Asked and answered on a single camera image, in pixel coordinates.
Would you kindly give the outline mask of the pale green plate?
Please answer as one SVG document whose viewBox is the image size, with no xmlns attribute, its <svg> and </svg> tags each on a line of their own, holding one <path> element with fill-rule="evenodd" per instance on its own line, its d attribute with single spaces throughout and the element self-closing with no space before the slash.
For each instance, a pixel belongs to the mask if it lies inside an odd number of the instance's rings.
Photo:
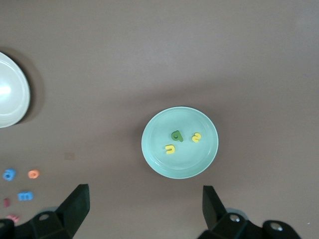
<svg viewBox="0 0 319 239">
<path fill-rule="evenodd" d="M 183 142 L 173 141 L 171 133 L 179 130 Z M 198 143 L 192 136 L 201 134 Z M 175 153 L 166 154 L 173 144 Z M 156 114 L 146 125 L 141 139 L 147 164 L 158 174 L 171 179 L 194 177 L 210 166 L 217 155 L 219 138 L 211 119 L 197 109 L 173 107 Z"/>
</svg>

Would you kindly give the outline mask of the cream white plate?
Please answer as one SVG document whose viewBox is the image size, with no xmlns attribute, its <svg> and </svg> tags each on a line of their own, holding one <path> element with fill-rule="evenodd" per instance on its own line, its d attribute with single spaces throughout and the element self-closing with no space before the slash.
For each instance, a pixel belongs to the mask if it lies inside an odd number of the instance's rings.
<svg viewBox="0 0 319 239">
<path fill-rule="evenodd" d="M 30 87 L 21 68 L 0 52 L 0 128 L 18 123 L 30 105 Z"/>
</svg>

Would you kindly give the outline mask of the blue foam letter m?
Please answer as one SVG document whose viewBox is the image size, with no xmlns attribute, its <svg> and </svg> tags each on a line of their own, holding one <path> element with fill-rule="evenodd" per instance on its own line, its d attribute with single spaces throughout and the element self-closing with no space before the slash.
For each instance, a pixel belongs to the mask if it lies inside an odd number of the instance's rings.
<svg viewBox="0 0 319 239">
<path fill-rule="evenodd" d="M 31 201 L 34 198 L 34 195 L 31 191 L 21 191 L 18 192 L 17 198 L 19 201 Z"/>
</svg>

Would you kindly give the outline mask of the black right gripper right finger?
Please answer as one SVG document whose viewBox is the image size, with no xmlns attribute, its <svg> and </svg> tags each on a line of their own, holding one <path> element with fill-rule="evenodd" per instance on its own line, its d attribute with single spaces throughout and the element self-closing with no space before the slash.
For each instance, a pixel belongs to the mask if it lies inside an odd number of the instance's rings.
<svg viewBox="0 0 319 239">
<path fill-rule="evenodd" d="M 302 239 L 284 222 L 268 220 L 259 227 L 239 213 L 227 212 L 212 186 L 203 186 L 202 212 L 207 230 L 197 239 Z"/>
</svg>

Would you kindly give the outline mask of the green foam letter a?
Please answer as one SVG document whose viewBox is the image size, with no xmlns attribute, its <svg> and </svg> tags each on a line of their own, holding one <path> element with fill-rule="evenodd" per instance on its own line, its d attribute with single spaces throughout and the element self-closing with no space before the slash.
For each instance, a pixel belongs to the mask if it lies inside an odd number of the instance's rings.
<svg viewBox="0 0 319 239">
<path fill-rule="evenodd" d="M 183 142 L 183 137 L 179 130 L 173 131 L 170 136 L 173 141 Z"/>
</svg>

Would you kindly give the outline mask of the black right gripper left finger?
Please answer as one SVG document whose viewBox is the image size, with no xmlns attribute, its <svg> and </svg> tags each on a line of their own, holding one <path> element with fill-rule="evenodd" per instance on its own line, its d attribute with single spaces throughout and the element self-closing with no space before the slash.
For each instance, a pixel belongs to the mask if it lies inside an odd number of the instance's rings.
<svg viewBox="0 0 319 239">
<path fill-rule="evenodd" d="M 89 185 L 80 184 L 55 211 L 41 212 L 19 226 L 0 219 L 0 239 L 73 239 L 89 211 Z"/>
</svg>

